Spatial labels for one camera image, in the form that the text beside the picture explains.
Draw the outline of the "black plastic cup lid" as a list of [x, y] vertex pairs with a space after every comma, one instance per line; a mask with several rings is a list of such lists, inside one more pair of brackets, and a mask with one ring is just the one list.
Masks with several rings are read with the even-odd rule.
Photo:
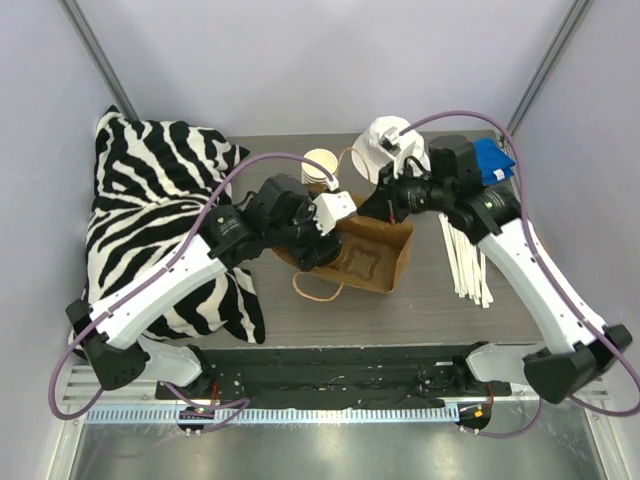
[[330, 264], [337, 259], [342, 250], [342, 236], [333, 233], [322, 237], [320, 241], [304, 253], [297, 256], [297, 264], [300, 270], [310, 271], [316, 267]]

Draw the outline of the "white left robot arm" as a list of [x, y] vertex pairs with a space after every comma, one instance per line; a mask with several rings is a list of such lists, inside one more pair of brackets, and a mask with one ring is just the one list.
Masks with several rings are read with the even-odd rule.
[[195, 234], [119, 291], [94, 304], [71, 303], [66, 315], [101, 389], [147, 379], [205, 397], [214, 371], [204, 354], [150, 340], [144, 331], [187, 295], [266, 249], [286, 250], [303, 270], [331, 263], [342, 247], [336, 226], [356, 210], [337, 186], [316, 193], [293, 177], [270, 177], [240, 207], [213, 207]]

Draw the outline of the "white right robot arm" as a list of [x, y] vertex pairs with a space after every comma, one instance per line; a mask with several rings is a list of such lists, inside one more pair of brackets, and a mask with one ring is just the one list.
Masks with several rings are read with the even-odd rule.
[[462, 135], [424, 141], [394, 131], [359, 137], [374, 192], [359, 212], [400, 223], [426, 211], [444, 215], [504, 275], [542, 335], [530, 350], [486, 344], [451, 371], [457, 391], [472, 395], [492, 380], [530, 386], [559, 404], [601, 377], [633, 337], [609, 325], [571, 286], [542, 247], [515, 195], [483, 179], [475, 142]]

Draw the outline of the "brown cardboard cup carrier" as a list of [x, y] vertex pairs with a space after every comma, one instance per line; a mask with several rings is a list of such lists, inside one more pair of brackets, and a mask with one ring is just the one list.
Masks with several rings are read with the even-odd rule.
[[373, 241], [356, 238], [343, 248], [341, 271], [366, 281], [373, 281], [384, 271], [384, 247]]

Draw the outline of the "brown paper bag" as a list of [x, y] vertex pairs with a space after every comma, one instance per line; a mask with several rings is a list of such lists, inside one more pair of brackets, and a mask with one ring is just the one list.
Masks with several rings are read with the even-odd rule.
[[[338, 174], [344, 153], [351, 151], [364, 166], [364, 155], [359, 150], [349, 147], [342, 151], [340, 157], [326, 149], [315, 148], [303, 156], [329, 172]], [[314, 180], [305, 181], [311, 184], [312, 190], [320, 192], [320, 182], [324, 175], [315, 167], [301, 167], [301, 176], [314, 176]], [[354, 287], [370, 292], [388, 294], [394, 291], [403, 272], [408, 266], [411, 254], [414, 226], [408, 221], [403, 223], [385, 223], [370, 217], [354, 216], [337, 225], [337, 233], [341, 234], [341, 250], [329, 264], [312, 267], [303, 271], [294, 260], [292, 254], [285, 249], [273, 250], [286, 264], [297, 268], [293, 286], [296, 292], [318, 302], [328, 302], [340, 295], [344, 286]], [[314, 275], [322, 280], [338, 284], [337, 291], [329, 297], [314, 297], [300, 289], [298, 277], [304, 273]]]

